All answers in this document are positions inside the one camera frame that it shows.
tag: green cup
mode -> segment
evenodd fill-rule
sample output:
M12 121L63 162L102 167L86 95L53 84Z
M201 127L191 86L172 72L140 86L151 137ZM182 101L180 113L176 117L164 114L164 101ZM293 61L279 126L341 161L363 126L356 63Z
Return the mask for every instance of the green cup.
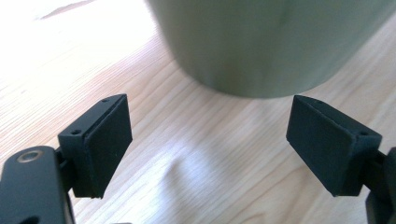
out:
M148 0L187 74L215 90L272 98L332 77L395 0Z

